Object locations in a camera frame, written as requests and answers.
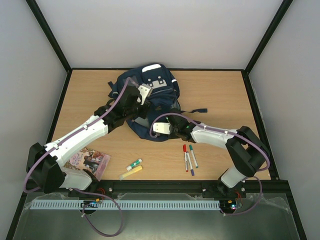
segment backpack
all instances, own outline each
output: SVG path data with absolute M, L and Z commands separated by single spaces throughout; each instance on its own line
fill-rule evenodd
M 168 139 L 177 138 L 174 135 L 159 135 L 157 138 L 153 138 L 149 135 L 150 126 L 152 122 L 161 114 L 169 113 L 172 109 L 181 111 L 178 98 L 180 96 L 180 89 L 178 82 L 172 73 L 163 65 L 159 63 L 148 64 L 140 67 L 130 69 L 121 74 L 115 84 L 108 82 L 111 87 L 109 97 L 116 99 L 119 92 L 124 87 L 126 79 L 130 77 L 137 84 L 147 84 L 152 87 L 152 93 L 147 98 L 151 103 L 151 107 L 147 113 L 147 117 L 142 119 L 137 117 L 135 119 L 127 119 L 126 122 L 129 127 L 141 138 L 155 142 L 163 142 Z M 193 110 L 194 112 L 206 113 L 206 108 Z M 159 122 L 166 123 L 165 117 L 160 118 Z

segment gray wall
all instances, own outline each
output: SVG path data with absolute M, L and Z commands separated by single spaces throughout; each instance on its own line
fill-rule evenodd
M 318 0 L 295 0 L 250 74 L 282 179 L 304 230 L 319 239 L 320 32 Z
M 282 0 L 37 0 L 72 67 L 245 68 Z
M 66 72 L 26 1 L 1 1 L 0 23 L 0 239 L 5 239 L 29 147 L 46 140 Z

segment teal marker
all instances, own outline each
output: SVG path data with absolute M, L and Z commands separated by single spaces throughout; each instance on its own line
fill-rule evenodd
M 196 155 L 195 155 L 194 149 L 192 148 L 191 144 L 189 145 L 189 148 L 190 148 L 190 152 L 192 154 L 192 158 L 193 158 L 193 161 L 194 161 L 195 168 L 197 169 L 199 166 L 198 166 L 198 163 L 197 163 L 197 159 L 196 159 Z
M 140 163 L 142 163 L 142 159 L 141 158 L 139 158 L 137 161 L 134 161 L 133 163 L 131 163 L 129 166 L 126 167 L 126 169 L 128 171 L 130 171 L 131 169 L 133 169 L 136 166 L 138 166 Z

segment wire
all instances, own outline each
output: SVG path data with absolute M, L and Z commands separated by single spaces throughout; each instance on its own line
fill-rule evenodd
M 114 101 L 114 103 L 112 104 L 112 106 L 104 113 L 102 114 L 99 118 L 97 118 L 96 120 L 94 120 L 93 122 L 89 123 L 87 125 L 87 128 L 88 127 L 91 127 L 93 124 L 95 124 L 96 122 L 100 121 L 102 118 L 104 118 L 105 116 L 107 116 L 112 109 L 114 109 L 114 107 L 117 105 L 117 103 L 119 102 L 119 100 L 121 99 L 122 95 L 124 94 L 125 92 L 125 89 L 129 83 L 129 81 L 133 81 L 130 77 L 128 77 L 126 80 L 125 80 L 125 83 L 123 85 L 123 88 L 121 90 L 121 92 L 119 93 L 118 97 L 116 98 L 116 100 Z M 77 131 L 71 133 L 70 135 L 66 136 L 63 140 L 61 140 L 57 145 L 58 146 L 61 146 L 63 143 L 65 143 L 67 140 L 69 140 L 70 138 L 74 137 L 75 135 L 77 135 L 78 133 L 82 132 L 83 130 L 85 130 L 84 127 L 78 129 Z M 39 186 L 33 188 L 33 189 L 30 189 L 28 190 L 27 189 L 27 182 L 28 182 L 28 179 L 30 178 L 31 174 L 33 173 L 33 171 L 36 169 L 36 167 L 42 162 L 42 160 L 44 160 L 51 152 L 53 152 L 54 150 L 56 150 L 55 147 L 51 148 L 50 150 L 48 150 L 45 154 L 43 154 L 34 164 L 33 166 L 30 168 L 30 170 L 28 171 L 28 173 L 26 174 L 25 178 L 24 178 L 24 182 L 23 182 L 23 191 L 25 193 L 32 193 L 32 192 L 35 192 L 37 190 L 40 189 Z
M 86 207 L 89 205 L 89 204 L 86 204 L 83 206 L 83 209 L 82 209 L 82 216 L 86 219 L 86 221 L 89 223 L 90 227 L 97 233 L 97 234 L 100 234 L 101 236 L 103 237 L 115 237 L 117 235 L 119 235 L 122 231 L 122 228 L 124 226 L 124 215 L 123 215 L 123 212 L 119 206 L 119 204 L 114 200 L 112 199 L 111 197 L 107 196 L 107 195 L 104 195 L 104 194 L 100 194 L 100 193 L 95 193 L 95 192 L 87 192 L 87 191 L 82 191 L 82 190 L 79 190 L 77 188 L 73 188 L 73 190 L 81 193 L 81 194 L 86 194 L 86 195 L 93 195 L 93 196 L 99 196 L 99 197 L 102 197 L 102 198 L 106 198 L 106 199 L 109 199 L 111 200 L 115 205 L 116 207 L 119 209 L 119 213 L 120 213 L 120 217 L 121 217 L 121 224 L 120 224 L 120 227 L 118 229 L 118 231 L 116 231 L 116 233 L 114 234 L 106 234 L 106 233 L 103 233 L 102 231 L 99 231 L 93 224 L 92 222 L 89 220 L 89 218 L 87 217 L 87 215 L 85 214 L 85 209 Z
M 237 216 L 237 215 L 242 215 L 242 214 L 246 214 L 249 213 L 250 211 L 252 211 L 260 202 L 261 197 L 262 197 L 262 183 L 260 181 L 260 179 L 257 176 L 253 176 L 253 178 L 257 179 L 259 182 L 259 186 L 260 186 L 260 192 L 259 192 L 259 196 L 257 201 L 253 204 L 252 207 L 250 207 L 249 209 L 242 211 L 242 212 L 237 212 L 237 213 L 225 213 L 222 209 L 220 209 L 220 212 L 223 213 L 224 216 Z
M 182 117 L 186 120 L 188 120 L 189 122 L 195 124 L 196 126 L 198 126 L 199 128 L 202 128 L 204 130 L 210 130 L 210 131 L 213 131 L 213 132 L 217 132 L 217 133 L 225 133 L 226 130 L 225 129 L 220 129 L 220 128 L 216 128 L 216 127 L 213 127 L 213 126 L 203 126 L 197 122 L 195 122 L 194 120 L 192 120 L 190 117 L 187 117 L 187 116 L 184 116 L 180 113 L 175 113 L 175 112 L 169 112 L 169 113 L 164 113 L 160 116 L 158 116 L 154 121 L 153 123 L 151 124 L 151 127 L 150 127 L 150 130 L 149 130 L 149 135 L 152 137 L 152 138 L 156 138 L 157 136 L 159 136 L 158 134 L 156 135 L 152 135 L 152 129 L 153 129 L 153 125 L 155 124 L 156 121 L 158 121 L 160 118 L 163 118 L 165 116 L 170 116 L 170 115 L 174 115 L 174 116 L 179 116 L 179 117 Z M 267 156 L 267 154 L 260 148 L 258 147 L 256 144 L 254 144 L 252 141 L 246 139 L 245 137 L 237 134 L 237 133 L 234 133 L 234 132 L 231 132 L 231 131 L 227 131 L 227 134 L 230 134 L 230 135 L 233 135 L 243 141 L 245 141 L 247 144 L 251 145 L 252 147 L 254 147 L 256 150 L 258 150 L 262 156 L 265 158 L 265 161 L 266 161 L 266 167 L 264 168 L 261 168 L 259 169 L 257 172 L 262 172 L 264 170 L 267 170 L 269 167 L 270 167 L 270 161 L 269 161 L 269 158 Z

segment wooden surface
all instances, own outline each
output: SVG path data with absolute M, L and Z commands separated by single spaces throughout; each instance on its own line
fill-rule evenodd
M 84 123 L 94 111 L 106 104 L 110 87 L 122 70 L 74 70 L 64 98 L 52 140 L 56 140 Z M 172 71 L 180 87 L 179 102 L 185 111 L 208 108 L 208 113 L 186 114 L 209 126 L 257 129 L 241 72 Z M 183 144 L 180 139 L 152 142 L 140 139 L 125 123 L 88 147 L 111 155 L 102 179 L 117 180 L 126 166 L 141 158 L 143 170 L 128 180 L 216 180 L 233 166 L 229 153 L 208 144 L 193 144 L 199 168 L 195 176 L 185 170 Z M 269 172 L 259 172 L 270 179 Z

